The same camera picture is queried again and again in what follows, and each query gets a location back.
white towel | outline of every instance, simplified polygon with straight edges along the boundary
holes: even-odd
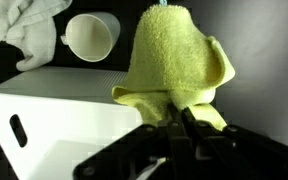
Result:
[[[0,0],[0,42],[23,51],[16,67],[28,71],[53,59],[56,29],[53,16],[68,8],[72,0]]]

yellow cloth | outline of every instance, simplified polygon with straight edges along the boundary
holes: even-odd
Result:
[[[142,15],[128,74],[112,95],[117,103],[136,107],[147,124],[170,119],[167,104],[173,102],[222,130],[225,121],[208,103],[215,88],[234,75],[220,43],[195,27],[186,8],[154,5]]]

table surface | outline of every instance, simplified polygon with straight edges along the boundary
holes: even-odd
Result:
[[[74,0],[69,9],[54,18],[58,41],[49,65],[127,71],[136,25],[153,3]],[[236,70],[234,79],[218,88],[213,102],[223,117],[288,145],[288,1],[169,0],[169,4],[187,7],[195,25],[220,41]],[[110,12],[121,23],[116,46],[98,63],[80,60],[59,39],[73,16],[92,11]],[[0,43],[0,83],[19,74],[15,63],[21,58],[18,49]],[[9,168],[3,159],[0,179],[7,179]]]

white cup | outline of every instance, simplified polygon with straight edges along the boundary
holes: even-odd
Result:
[[[92,12],[73,17],[61,39],[79,58],[97,62],[109,55],[120,31],[120,23],[114,15]]]

mug handle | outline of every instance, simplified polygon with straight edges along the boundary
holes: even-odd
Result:
[[[65,35],[62,35],[62,36],[61,36],[61,40],[62,40],[62,43],[63,43],[64,45],[68,45],[68,44],[67,44],[67,39],[66,39],[66,36],[65,36]]]

